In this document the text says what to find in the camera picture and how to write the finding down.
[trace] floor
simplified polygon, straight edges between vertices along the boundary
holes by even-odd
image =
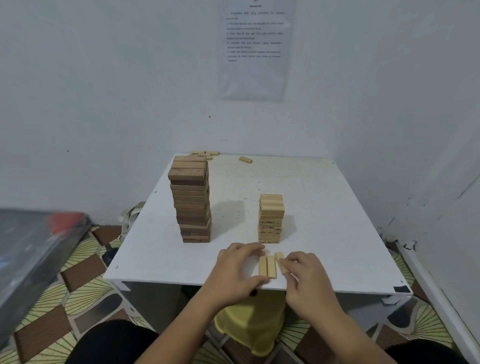
[[[125,319],[151,328],[119,292],[102,279],[106,266],[101,257],[120,247],[120,226],[93,227],[44,291],[10,339],[0,347],[0,364],[62,364],[77,340],[92,326],[111,319]],[[367,331],[380,347],[422,338],[455,348],[452,338],[428,302],[395,246],[392,258],[413,289],[414,297],[399,310]],[[182,294],[178,312],[187,303]],[[222,335],[210,325],[193,361],[196,364],[326,364],[334,357],[308,323],[287,309],[284,326],[272,353],[264,358]]]

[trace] table top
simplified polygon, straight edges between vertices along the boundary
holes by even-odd
[[[210,243],[183,243],[168,180],[171,163],[148,197],[104,278],[201,285],[218,251],[233,242],[258,241],[260,194],[281,194],[285,205],[278,244],[269,255],[315,253],[336,292],[410,294],[407,283],[336,163],[326,158],[220,155],[209,161]],[[243,267],[258,274],[258,257]],[[277,279],[266,289],[286,288]]]

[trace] yellow stool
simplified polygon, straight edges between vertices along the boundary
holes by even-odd
[[[258,290],[254,297],[224,308],[215,327],[245,345],[253,355],[266,356],[274,348],[285,312],[285,291]]]

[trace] instruction sheet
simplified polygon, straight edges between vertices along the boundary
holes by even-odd
[[[283,98],[294,5],[295,0],[220,0],[222,99]]]

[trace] jenga tower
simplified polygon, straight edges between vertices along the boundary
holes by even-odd
[[[184,243],[209,243],[212,227],[206,157],[175,157],[168,172]]]
[[[258,212],[258,242],[278,243],[282,232],[282,219],[285,214],[283,197],[280,194],[261,194]]]

